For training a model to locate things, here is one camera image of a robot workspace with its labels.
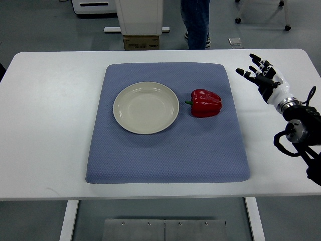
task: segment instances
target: robot finger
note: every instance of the robot finger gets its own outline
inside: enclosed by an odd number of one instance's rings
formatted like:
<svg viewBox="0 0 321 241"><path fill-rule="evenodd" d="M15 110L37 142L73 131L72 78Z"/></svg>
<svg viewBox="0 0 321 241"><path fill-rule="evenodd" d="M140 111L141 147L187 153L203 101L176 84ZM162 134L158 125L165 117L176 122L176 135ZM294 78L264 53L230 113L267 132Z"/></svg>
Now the robot finger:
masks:
<svg viewBox="0 0 321 241"><path fill-rule="evenodd" d="M263 76L269 78L269 79L273 79L274 76L276 75L276 71L274 70L274 68L272 68L272 65L270 65L270 68L264 72L262 72Z"/></svg>
<svg viewBox="0 0 321 241"><path fill-rule="evenodd" d="M269 61L261 59L260 57L254 55L254 54L250 54L250 57L252 58L252 61L255 60L255 61L259 62L260 64L264 65L264 67L268 67L269 65L271 65L269 63Z"/></svg>
<svg viewBox="0 0 321 241"><path fill-rule="evenodd" d="M257 66L259 67L259 69L264 72L266 71L266 68L264 66L264 64L262 64L261 62L257 61L256 59L252 59L252 62Z"/></svg>
<svg viewBox="0 0 321 241"><path fill-rule="evenodd" d="M261 71L257 70L256 68L254 68L253 66L249 66L249 69L254 72L255 74L261 74Z"/></svg>
<svg viewBox="0 0 321 241"><path fill-rule="evenodd" d="M239 75L243 76L244 78L246 78L250 82L258 85L258 83L256 81L256 76L257 75L255 73L248 72L248 71L245 71L243 69L236 69L235 71L236 71L236 73L238 73Z"/></svg>

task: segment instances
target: red bell pepper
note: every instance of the red bell pepper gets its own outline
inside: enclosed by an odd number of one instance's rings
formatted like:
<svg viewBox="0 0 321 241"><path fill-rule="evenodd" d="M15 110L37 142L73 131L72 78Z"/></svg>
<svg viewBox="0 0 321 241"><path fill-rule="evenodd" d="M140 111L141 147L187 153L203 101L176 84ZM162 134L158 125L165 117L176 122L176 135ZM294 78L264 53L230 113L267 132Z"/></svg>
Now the red bell pepper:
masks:
<svg viewBox="0 0 321 241"><path fill-rule="evenodd" d="M221 98L205 89L196 89L192 92L192 101L185 103L192 105L192 115L198 118L217 115L221 108Z"/></svg>

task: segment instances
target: metal plate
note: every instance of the metal plate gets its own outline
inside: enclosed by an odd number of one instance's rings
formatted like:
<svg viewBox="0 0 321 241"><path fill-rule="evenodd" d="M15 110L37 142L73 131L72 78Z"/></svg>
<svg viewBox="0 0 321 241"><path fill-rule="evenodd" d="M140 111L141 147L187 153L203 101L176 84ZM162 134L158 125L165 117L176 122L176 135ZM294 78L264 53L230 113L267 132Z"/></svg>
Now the metal plate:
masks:
<svg viewBox="0 0 321 241"><path fill-rule="evenodd" d="M227 241L224 220L166 220L166 241Z"/></svg>
<svg viewBox="0 0 321 241"><path fill-rule="evenodd" d="M230 45L242 45L240 38L229 38Z"/></svg>
<svg viewBox="0 0 321 241"><path fill-rule="evenodd" d="M103 241L164 241L164 220L106 219Z"/></svg>
<svg viewBox="0 0 321 241"><path fill-rule="evenodd" d="M227 241L224 220L106 219L103 241Z"/></svg>

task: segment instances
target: blue mat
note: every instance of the blue mat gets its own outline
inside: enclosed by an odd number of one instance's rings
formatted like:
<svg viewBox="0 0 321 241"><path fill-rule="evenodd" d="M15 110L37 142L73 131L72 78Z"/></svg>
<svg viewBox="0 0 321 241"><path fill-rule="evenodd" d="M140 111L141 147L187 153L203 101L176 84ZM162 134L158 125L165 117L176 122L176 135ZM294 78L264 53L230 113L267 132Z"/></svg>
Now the blue mat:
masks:
<svg viewBox="0 0 321 241"><path fill-rule="evenodd" d="M167 129L133 134L113 116L113 102L129 85L152 81L169 87L180 111ZM217 116L195 118L195 89L222 98ZM250 177L243 139L226 71L208 63L129 63L110 65L102 86L87 165L88 183L214 183Z"/></svg>

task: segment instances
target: table leg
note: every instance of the table leg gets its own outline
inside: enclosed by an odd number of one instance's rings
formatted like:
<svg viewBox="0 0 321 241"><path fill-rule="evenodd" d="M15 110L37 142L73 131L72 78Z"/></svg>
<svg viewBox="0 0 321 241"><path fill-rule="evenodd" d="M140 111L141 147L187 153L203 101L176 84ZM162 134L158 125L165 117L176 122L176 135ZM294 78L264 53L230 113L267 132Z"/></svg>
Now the table leg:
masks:
<svg viewBox="0 0 321 241"><path fill-rule="evenodd" d="M68 200L59 241L71 241L79 200Z"/></svg>
<svg viewBox="0 0 321 241"><path fill-rule="evenodd" d="M253 241L265 241L262 222L255 197L245 197L247 214L249 217Z"/></svg>

